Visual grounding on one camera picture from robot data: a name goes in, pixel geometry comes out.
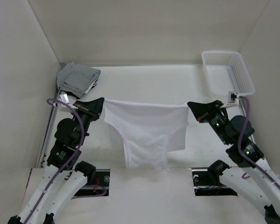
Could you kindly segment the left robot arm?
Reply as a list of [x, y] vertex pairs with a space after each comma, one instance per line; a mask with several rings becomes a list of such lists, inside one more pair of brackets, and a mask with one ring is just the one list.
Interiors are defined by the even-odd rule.
[[62, 210], [83, 187], [95, 182], [96, 167], [77, 162], [81, 146], [89, 133], [91, 122], [100, 118], [104, 98], [76, 101], [74, 104], [49, 98], [52, 106], [67, 107], [73, 118], [62, 119], [57, 125], [55, 143], [47, 159], [42, 179], [24, 209], [9, 219], [10, 224], [54, 224]]

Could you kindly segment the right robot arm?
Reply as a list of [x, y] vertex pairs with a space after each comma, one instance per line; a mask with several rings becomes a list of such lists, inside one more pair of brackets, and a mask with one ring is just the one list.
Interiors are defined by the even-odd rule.
[[267, 224], [280, 224], [280, 180], [270, 169], [263, 152], [250, 140], [255, 130], [248, 116], [236, 115], [230, 119], [226, 106], [219, 100], [206, 104], [188, 102], [187, 105], [199, 123], [209, 124], [229, 146], [226, 150], [229, 158], [254, 183], [246, 183], [242, 176], [236, 177], [222, 160], [215, 161], [203, 175], [194, 175], [193, 179], [229, 187], [258, 209]]

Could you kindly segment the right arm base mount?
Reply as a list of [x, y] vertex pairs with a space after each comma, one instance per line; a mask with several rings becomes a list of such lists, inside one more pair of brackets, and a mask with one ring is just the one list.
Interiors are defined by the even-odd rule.
[[192, 178], [195, 196], [238, 196], [231, 188], [212, 180], [207, 169], [193, 169]]

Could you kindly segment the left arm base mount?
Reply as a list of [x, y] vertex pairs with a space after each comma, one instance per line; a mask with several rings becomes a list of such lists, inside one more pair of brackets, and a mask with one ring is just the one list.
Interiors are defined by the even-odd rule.
[[109, 196], [111, 171], [109, 169], [96, 170], [92, 178], [74, 195], [74, 198]]

